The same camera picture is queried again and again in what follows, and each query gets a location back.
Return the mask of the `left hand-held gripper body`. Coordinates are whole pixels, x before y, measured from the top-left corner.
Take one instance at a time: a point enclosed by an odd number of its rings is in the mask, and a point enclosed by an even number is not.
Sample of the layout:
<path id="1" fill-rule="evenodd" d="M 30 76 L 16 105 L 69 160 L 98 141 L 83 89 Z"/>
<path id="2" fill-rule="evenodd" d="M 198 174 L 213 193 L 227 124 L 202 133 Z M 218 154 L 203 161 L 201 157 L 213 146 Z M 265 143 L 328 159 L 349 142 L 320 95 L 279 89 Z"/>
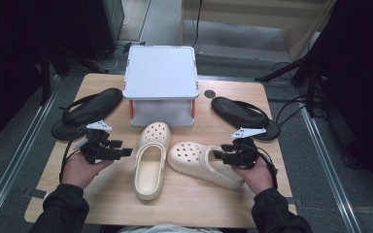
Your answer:
<path id="1" fill-rule="evenodd" d="M 78 143 L 80 150 L 85 159 L 94 164 L 96 160 L 116 160 L 116 152 L 109 148 L 111 142 L 108 140 L 112 129 L 103 120 L 88 124 L 86 127 L 85 138 Z"/>

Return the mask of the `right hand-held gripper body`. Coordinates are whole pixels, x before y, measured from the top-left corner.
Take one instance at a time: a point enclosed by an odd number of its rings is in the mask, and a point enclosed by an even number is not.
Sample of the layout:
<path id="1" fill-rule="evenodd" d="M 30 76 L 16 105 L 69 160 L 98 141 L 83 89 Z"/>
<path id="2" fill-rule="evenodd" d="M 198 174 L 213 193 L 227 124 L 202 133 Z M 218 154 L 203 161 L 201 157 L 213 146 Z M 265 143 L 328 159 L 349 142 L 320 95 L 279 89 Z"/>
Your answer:
<path id="1" fill-rule="evenodd" d="M 225 160 L 226 164 L 239 166 L 244 169 L 252 169 L 254 163 L 263 156 L 254 144 L 252 136 L 264 133 L 265 129 L 240 128 L 231 135 L 233 142 L 231 146 L 233 151 L 227 151 L 229 158 Z"/>

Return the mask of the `cream clog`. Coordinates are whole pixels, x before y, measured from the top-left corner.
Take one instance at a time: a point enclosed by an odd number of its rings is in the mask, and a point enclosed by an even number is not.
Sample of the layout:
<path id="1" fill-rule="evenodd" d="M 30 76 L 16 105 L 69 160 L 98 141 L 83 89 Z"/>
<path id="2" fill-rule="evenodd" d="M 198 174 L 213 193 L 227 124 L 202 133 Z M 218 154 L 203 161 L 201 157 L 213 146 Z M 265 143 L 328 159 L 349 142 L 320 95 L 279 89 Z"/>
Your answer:
<path id="1" fill-rule="evenodd" d="M 244 180 L 229 165 L 215 158 L 216 152 L 221 152 L 221 148 L 195 142 L 180 142 L 170 149 L 167 161 L 169 166 L 179 173 L 228 189 L 242 186 Z"/>
<path id="2" fill-rule="evenodd" d="M 151 123 L 143 130 L 136 153 L 134 176 L 134 191 L 140 200 L 153 200 L 160 194 L 170 141 L 171 132 L 164 122 Z"/>

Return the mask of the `black flip-flop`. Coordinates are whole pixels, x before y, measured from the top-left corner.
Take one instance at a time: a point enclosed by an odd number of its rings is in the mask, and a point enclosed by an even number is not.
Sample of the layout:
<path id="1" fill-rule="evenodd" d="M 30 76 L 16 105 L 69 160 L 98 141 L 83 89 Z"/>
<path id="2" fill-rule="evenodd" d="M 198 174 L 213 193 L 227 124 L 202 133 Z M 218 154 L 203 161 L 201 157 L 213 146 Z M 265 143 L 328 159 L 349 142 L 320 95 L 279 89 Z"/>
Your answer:
<path id="1" fill-rule="evenodd" d="M 61 119 L 51 129 L 59 141 L 69 141 L 85 134 L 85 127 L 108 116 L 120 103 L 122 92 L 112 87 L 81 98 L 63 110 Z"/>
<path id="2" fill-rule="evenodd" d="M 250 103 L 215 97 L 211 101 L 211 106 L 219 117 L 238 129 L 264 129 L 263 133 L 253 135 L 258 140 L 275 140 L 281 133 L 276 122 L 262 109 Z"/>

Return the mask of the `white shoe rack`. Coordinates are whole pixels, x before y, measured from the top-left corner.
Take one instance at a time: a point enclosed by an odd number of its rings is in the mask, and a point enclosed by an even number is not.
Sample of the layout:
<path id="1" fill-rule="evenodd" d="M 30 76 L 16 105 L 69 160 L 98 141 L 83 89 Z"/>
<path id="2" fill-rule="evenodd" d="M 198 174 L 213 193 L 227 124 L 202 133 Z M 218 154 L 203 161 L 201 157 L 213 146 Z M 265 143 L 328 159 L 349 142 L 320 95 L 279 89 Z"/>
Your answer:
<path id="1" fill-rule="evenodd" d="M 192 126 L 199 96 L 194 49 L 131 47 L 123 96 L 129 101 L 130 123 L 135 127 L 156 121 L 173 127 Z"/>

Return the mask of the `person's right hand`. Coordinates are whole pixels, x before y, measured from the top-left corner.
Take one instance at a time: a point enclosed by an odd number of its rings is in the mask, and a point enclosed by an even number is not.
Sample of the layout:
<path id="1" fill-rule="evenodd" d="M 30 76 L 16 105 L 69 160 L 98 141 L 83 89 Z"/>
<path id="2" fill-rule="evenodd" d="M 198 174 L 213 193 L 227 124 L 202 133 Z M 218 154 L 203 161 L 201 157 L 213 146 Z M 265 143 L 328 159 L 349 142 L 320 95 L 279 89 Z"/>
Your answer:
<path id="1" fill-rule="evenodd" d="M 273 179 L 269 172 L 267 163 L 259 158 L 252 169 L 243 169 L 238 166 L 232 166 L 232 170 L 242 177 L 254 194 L 273 187 Z"/>

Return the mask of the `person's left hand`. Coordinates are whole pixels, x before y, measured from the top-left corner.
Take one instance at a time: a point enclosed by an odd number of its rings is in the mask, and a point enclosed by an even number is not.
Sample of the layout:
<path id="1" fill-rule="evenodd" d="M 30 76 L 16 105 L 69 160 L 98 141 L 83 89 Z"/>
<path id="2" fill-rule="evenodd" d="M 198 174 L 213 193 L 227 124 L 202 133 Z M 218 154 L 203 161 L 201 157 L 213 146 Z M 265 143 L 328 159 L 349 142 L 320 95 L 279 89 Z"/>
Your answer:
<path id="1" fill-rule="evenodd" d="M 67 159 L 61 182 L 85 189 L 101 171 L 112 164 L 111 160 L 101 160 L 91 164 L 81 152 L 78 152 Z"/>

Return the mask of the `person's light grey clothing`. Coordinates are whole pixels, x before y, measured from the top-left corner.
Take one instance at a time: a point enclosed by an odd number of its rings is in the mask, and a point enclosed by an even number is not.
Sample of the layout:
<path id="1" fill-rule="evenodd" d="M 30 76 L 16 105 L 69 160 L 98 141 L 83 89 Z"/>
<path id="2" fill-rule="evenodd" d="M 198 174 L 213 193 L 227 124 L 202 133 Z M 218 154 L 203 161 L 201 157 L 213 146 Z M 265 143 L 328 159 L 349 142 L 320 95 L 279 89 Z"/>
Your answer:
<path id="1" fill-rule="evenodd" d="M 217 228 L 190 228 L 175 224 L 125 226 L 117 233 L 222 233 Z"/>

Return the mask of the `black metal stand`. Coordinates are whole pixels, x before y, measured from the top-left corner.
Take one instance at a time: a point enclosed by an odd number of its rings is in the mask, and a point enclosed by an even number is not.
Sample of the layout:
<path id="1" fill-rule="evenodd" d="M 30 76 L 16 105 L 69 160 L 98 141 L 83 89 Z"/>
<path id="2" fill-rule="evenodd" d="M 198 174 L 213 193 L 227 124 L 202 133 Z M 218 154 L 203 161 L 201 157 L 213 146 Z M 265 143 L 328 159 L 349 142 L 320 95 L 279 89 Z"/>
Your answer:
<path id="1" fill-rule="evenodd" d="M 44 105 L 51 96 L 51 72 L 50 55 L 47 47 L 43 47 L 41 52 L 41 77 L 42 77 L 42 100 Z"/>

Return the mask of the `black tripod stand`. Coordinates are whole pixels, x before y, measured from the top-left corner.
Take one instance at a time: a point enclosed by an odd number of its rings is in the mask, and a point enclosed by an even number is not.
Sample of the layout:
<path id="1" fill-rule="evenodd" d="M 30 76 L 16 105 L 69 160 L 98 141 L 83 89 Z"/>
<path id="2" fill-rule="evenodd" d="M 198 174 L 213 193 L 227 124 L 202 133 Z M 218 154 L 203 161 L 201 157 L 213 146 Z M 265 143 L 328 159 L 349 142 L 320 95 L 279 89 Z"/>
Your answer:
<path id="1" fill-rule="evenodd" d="M 296 70 L 294 76 L 291 79 L 291 84 L 293 87 L 301 87 L 303 84 L 307 83 L 307 93 L 306 93 L 306 109 L 310 117 L 316 117 L 315 109 L 315 90 L 317 80 L 321 74 L 321 56 L 317 50 L 310 50 L 304 56 L 296 61 L 291 62 L 289 65 L 278 69 L 261 78 L 255 78 L 256 82 L 269 82 L 272 81 L 284 73 L 288 73 L 292 70 Z"/>

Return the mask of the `black curtain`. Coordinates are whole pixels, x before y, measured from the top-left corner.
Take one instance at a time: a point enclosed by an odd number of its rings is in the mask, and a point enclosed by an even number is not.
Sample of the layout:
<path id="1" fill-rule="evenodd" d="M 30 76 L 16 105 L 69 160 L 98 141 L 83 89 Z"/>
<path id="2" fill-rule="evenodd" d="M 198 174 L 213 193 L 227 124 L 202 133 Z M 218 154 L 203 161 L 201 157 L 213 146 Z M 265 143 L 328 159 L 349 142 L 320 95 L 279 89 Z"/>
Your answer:
<path id="1" fill-rule="evenodd" d="M 42 87 L 41 52 L 55 71 L 69 72 L 57 32 L 73 0 L 0 0 L 0 133 Z"/>
<path id="2" fill-rule="evenodd" d="M 373 0 L 337 0 L 320 35 L 325 94 L 347 155 L 373 173 Z"/>

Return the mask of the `dark cabinet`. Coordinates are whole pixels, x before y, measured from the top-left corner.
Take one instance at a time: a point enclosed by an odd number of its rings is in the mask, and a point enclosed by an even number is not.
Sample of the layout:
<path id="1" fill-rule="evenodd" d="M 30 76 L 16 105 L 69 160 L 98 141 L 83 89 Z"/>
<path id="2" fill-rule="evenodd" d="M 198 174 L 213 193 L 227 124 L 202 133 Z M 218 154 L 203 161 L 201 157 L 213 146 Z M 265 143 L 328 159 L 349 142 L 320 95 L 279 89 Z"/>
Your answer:
<path id="1" fill-rule="evenodd" d="M 93 58 L 116 50 L 124 21 L 121 0 L 82 0 Z"/>

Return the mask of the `wooden step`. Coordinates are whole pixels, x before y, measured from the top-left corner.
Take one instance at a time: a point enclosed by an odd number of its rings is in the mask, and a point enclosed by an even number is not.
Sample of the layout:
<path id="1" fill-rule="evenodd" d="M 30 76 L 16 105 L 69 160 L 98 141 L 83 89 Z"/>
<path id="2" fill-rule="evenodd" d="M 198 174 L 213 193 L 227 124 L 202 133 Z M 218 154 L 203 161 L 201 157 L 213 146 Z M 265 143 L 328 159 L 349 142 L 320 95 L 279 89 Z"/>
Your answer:
<path id="1" fill-rule="evenodd" d="M 181 22 L 279 28 L 292 60 L 300 58 L 329 19 L 337 0 L 182 0 Z"/>

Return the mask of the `metal floor rail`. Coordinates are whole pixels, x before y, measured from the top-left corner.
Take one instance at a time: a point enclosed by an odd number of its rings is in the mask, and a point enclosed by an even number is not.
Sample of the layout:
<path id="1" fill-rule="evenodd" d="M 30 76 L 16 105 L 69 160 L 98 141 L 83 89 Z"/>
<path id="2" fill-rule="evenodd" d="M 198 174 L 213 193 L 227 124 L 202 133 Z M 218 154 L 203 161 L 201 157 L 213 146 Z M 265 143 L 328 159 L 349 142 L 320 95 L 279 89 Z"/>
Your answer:
<path id="1" fill-rule="evenodd" d="M 50 78 L 49 99 L 41 103 L 43 91 L 38 89 L 0 133 L 0 208 L 51 109 L 62 81 L 59 75 Z"/>
<path id="2" fill-rule="evenodd" d="M 336 202 L 337 209 L 341 215 L 341 218 L 343 219 L 347 232 L 362 233 L 354 208 L 330 159 L 329 153 L 327 151 L 325 143 L 323 142 L 318 126 L 316 125 L 315 121 L 309 116 L 306 110 L 302 110 L 301 114 L 318 154 L 322 169 L 325 173 L 329 187 Z"/>

